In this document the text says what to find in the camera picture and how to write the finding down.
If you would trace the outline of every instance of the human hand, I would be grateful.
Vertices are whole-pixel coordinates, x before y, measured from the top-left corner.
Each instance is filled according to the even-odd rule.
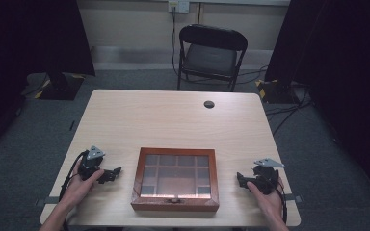
[[[78,174],[80,162],[81,161],[77,162],[73,169],[73,177],[68,184],[64,196],[53,209],[52,213],[50,213],[49,217],[40,228],[40,231],[60,230],[67,214],[82,201],[92,188],[94,182],[104,173],[104,170],[100,169],[89,179],[83,181]]]
[[[281,192],[284,188],[281,178],[278,178],[278,190]],[[263,215],[265,216],[269,228],[271,231],[276,230],[288,230],[287,226],[284,224],[284,221],[281,217],[282,204],[281,198],[276,191],[265,195],[261,192],[254,183],[248,182],[248,187],[251,190],[251,193],[256,197],[257,203]]]
[[[83,198],[93,187],[94,182],[104,173],[104,169],[100,169],[96,171],[89,179],[83,181],[78,174],[80,163],[81,161],[77,162],[77,165],[74,167],[73,177],[68,184],[62,200],[59,202],[65,204],[69,210],[73,209],[83,200]]]

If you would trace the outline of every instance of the black folding chair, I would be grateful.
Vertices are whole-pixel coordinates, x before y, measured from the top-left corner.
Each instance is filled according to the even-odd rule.
[[[180,90],[181,73],[228,81],[235,88],[248,41],[237,31],[188,25],[179,33],[181,45],[177,90]],[[185,44],[190,44],[185,53]]]

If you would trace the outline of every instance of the chair leg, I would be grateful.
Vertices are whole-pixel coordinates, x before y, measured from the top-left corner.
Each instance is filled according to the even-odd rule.
[[[176,90],[181,90],[181,69],[178,70],[178,84]]]
[[[232,83],[232,88],[230,89],[230,92],[233,92],[235,90],[236,79],[233,79],[231,83]]]

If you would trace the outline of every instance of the small black object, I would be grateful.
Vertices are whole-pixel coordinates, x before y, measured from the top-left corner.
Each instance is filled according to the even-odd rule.
[[[74,126],[74,120],[71,122],[71,125],[70,127],[68,128],[68,131],[71,131],[73,129],[73,126]]]
[[[90,158],[89,150],[83,152],[83,160],[80,163],[78,168],[78,173],[82,180],[89,179],[96,171],[100,170],[99,165],[103,161],[103,157]],[[116,177],[119,176],[121,172],[121,167],[118,167],[114,170],[104,170],[104,174],[97,179],[99,184],[104,184],[104,182],[114,181]]]
[[[248,189],[248,182],[252,182],[263,194],[270,194],[277,188],[278,170],[274,170],[272,167],[256,166],[253,173],[255,178],[245,177],[237,172],[239,186]]]
[[[114,170],[104,170],[104,174],[98,178],[98,184],[104,184],[104,182],[107,181],[114,181],[116,177],[119,176],[119,173],[121,172],[121,167],[118,167]]]

